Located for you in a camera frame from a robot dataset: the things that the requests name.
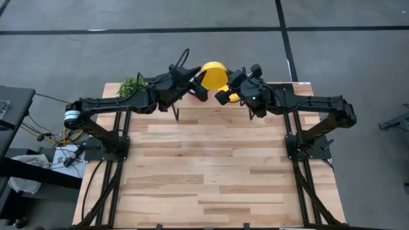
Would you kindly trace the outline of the yellow plate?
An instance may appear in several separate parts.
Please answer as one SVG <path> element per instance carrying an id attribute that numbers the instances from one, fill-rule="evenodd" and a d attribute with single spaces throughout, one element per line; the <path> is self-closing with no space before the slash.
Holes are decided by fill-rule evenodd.
<path id="1" fill-rule="evenodd" d="M 201 85 L 212 91 L 219 90 L 228 82 L 228 69 L 217 61 L 205 63 L 200 74 L 203 76 Z"/>

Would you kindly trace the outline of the dark grey desk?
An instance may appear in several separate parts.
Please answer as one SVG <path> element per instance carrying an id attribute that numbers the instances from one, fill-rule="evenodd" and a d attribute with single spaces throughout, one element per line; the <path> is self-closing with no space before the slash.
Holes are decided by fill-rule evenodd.
<path id="1" fill-rule="evenodd" d="M 15 126 L 11 130 L 0 130 L 0 158 L 2 158 L 10 147 L 17 130 L 29 110 L 36 91 L 32 88 L 15 88 L 0 86 L 0 100 L 9 101 L 10 104 L 3 116 L 3 121 Z"/>

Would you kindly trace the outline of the green potted plant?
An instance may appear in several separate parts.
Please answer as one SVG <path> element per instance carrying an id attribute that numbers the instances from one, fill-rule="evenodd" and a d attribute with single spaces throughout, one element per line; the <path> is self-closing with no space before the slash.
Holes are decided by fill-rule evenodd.
<path id="1" fill-rule="evenodd" d="M 125 98 L 138 91 L 144 91 L 148 87 L 148 83 L 140 77 L 127 77 L 124 82 L 121 83 L 118 94 L 120 97 Z"/>

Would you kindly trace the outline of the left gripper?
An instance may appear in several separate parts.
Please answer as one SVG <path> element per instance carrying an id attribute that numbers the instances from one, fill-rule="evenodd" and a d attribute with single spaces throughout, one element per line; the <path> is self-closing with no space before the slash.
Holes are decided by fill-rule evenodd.
<path id="1" fill-rule="evenodd" d="M 179 66 L 170 74 L 173 86 L 180 89 L 183 95 L 193 90 L 196 98 L 201 102 L 205 102 L 208 99 L 208 90 L 201 85 L 203 76 L 200 74 L 200 71 L 200 66 L 191 69 Z"/>

